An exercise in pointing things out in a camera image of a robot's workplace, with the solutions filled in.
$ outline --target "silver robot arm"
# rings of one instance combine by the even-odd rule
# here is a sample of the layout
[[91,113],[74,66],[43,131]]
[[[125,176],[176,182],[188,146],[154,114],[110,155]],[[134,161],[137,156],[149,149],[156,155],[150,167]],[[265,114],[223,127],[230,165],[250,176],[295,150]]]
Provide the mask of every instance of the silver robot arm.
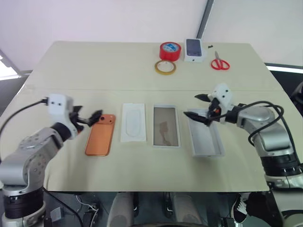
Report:
[[102,111],[96,111],[89,119],[79,118],[81,106],[73,106],[72,98],[59,94],[50,95],[47,105],[54,125],[22,140],[17,150],[0,165],[0,180],[4,184],[4,227],[43,226],[43,183],[47,164],[67,139],[75,138],[83,130],[78,122],[90,127],[102,115]]
[[[284,227],[303,225],[303,171],[302,164],[290,140],[288,131],[279,123],[255,133],[265,125],[275,120],[275,114],[265,106],[247,106],[232,104],[232,93],[226,84],[219,84],[211,94],[200,94],[196,98],[209,102],[207,117],[198,116],[193,112],[184,112],[192,120],[211,124],[212,121],[220,123],[234,123],[244,129],[251,136],[264,171],[265,180],[273,195],[280,219]],[[284,218],[283,212],[292,214]]]

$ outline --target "window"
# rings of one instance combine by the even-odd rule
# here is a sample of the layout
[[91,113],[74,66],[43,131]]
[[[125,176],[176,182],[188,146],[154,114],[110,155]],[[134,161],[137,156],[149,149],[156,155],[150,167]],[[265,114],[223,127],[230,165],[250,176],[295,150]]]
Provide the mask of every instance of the window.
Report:
[[288,68],[288,67],[267,66],[267,68],[270,71],[303,73],[302,69],[294,69],[294,68]]
[[0,55],[0,80],[20,78],[11,67],[6,67],[5,64],[2,63],[2,58]]

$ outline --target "small black item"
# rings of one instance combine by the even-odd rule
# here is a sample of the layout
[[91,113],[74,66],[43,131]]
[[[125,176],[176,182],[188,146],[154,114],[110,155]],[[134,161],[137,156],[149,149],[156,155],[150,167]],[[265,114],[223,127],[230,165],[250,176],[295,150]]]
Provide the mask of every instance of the small black item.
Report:
[[89,123],[87,124],[89,127],[93,126],[97,123],[102,115],[102,110],[95,111],[91,117],[89,118]]
[[74,107],[72,108],[72,111],[78,113],[78,112],[81,110],[82,107],[83,107],[83,106],[81,106],[81,105],[76,105],[76,106],[74,106]]
[[48,105],[48,97],[42,99],[41,103],[44,103],[45,105]]
[[196,95],[195,98],[200,99],[204,102],[210,103],[210,99],[207,94],[199,94],[199,95]]
[[209,126],[211,123],[211,121],[208,120],[206,117],[202,117],[195,112],[187,111],[187,112],[183,112],[183,113],[193,121],[201,122],[207,126]]
[[240,106],[234,106],[231,111],[227,111],[225,121],[233,124],[237,123],[239,115],[239,111],[237,110],[240,108]]
[[70,113],[70,121],[76,127],[77,131],[80,132],[84,129],[84,126],[77,124],[78,117],[79,117],[79,114],[77,112]]
[[211,112],[216,110],[217,108],[219,108],[219,104],[220,101],[217,98],[214,98],[210,104],[210,106],[208,107],[208,112],[210,113],[210,115],[212,116]]

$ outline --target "white plastic tray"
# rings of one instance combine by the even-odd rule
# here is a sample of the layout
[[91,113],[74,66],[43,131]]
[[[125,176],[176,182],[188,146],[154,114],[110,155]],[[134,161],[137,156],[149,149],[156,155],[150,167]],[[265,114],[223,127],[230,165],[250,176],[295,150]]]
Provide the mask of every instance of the white plastic tray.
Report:
[[[207,109],[188,109],[200,116],[206,116]],[[224,156],[220,134],[218,132],[217,122],[212,122],[209,127],[203,123],[196,122],[188,118],[192,152],[194,157],[219,157]]]

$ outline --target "sneaker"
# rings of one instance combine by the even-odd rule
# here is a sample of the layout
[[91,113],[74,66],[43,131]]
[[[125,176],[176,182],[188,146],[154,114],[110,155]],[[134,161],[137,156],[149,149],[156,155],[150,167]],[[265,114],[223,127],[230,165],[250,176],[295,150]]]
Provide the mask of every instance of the sneaker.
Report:
[[237,223],[242,223],[246,217],[247,217],[247,211],[246,211],[246,203],[243,200],[242,194],[239,194],[237,200],[232,206],[231,210],[232,218]]

